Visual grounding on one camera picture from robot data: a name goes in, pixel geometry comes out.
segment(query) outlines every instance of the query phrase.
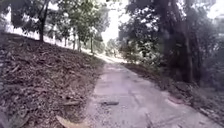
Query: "leaf litter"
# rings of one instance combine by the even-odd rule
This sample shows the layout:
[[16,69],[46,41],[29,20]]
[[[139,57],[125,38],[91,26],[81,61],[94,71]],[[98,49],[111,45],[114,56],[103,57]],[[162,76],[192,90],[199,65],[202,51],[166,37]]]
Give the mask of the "leaf litter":
[[1,34],[0,50],[0,111],[13,128],[62,128],[57,115],[72,122],[83,119],[101,60],[13,34]]

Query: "tree trunk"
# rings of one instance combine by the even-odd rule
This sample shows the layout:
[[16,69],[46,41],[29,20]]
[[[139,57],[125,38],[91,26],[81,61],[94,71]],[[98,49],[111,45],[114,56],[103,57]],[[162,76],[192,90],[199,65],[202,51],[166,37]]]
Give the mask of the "tree trunk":
[[91,53],[93,53],[93,37],[91,37],[90,42],[91,42]]
[[44,10],[44,14],[43,14],[43,17],[39,17],[39,20],[40,20],[40,27],[39,27],[39,40],[40,41],[44,41],[44,27],[45,27],[45,23],[46,23],[46,19],[47,19],[47,12],[48,12],[48,6],[49,6],[49,0],[46,0],[46,7],[44,9],[43,7],[43,10]]
[[81,52],[81,42],[78,40],[78,51]]
[[73,50],[75,50],[76,41],[73,41]]
[[116,58],[116,56],[117,56],[117,55],[116,55],[116,51],[114,50],[114,57]]
[[67,46],[67,39],[65,38],[65,47]]
[[191,47],[190,47],[190,38],[189,38],[189,27],[188,27],[188,18],[185,20],[182,20],[182,17],[179,12],[179,8],[177,6],[177,0],[172,0],[172,11],[176,17],[176,26],[180,28],[180,33],[184,36],[184,45],[186,50],[186,82],[193,82],[193,60],[192,60],[192,54],[191,54]]

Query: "narrow road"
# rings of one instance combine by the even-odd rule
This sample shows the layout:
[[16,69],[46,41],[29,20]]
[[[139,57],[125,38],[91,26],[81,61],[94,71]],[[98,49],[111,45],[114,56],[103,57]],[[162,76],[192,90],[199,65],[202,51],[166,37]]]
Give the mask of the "narrow road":
[[91,128],[221,128],[123,66],[107,63],[86,110]]

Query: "sky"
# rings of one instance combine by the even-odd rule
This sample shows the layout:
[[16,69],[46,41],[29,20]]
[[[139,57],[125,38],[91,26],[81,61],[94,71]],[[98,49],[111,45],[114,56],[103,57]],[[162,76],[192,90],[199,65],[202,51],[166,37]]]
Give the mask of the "sky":
[[128,15],[122,15],[125,12],[125,6],[128,4],[128,0],[122,0],[122,4],[115,3],[109,11],[110,26],[102,33],[103,40],[108,42],[110,39],[116,39],[119,33],[119,24],[127,22]]
[[216,0],[216,4],[212,6],[208,17],[214,19],[221,14],[224,14],[224,0]]

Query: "hillside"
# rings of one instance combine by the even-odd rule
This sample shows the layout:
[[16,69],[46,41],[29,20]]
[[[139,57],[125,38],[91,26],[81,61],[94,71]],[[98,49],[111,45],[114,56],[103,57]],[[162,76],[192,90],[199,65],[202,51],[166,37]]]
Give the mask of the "hillside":
[[76,51],[30,38],[0,36],[0,117],[15,128],[60,128],[55,116],[74,122],[103,62]]

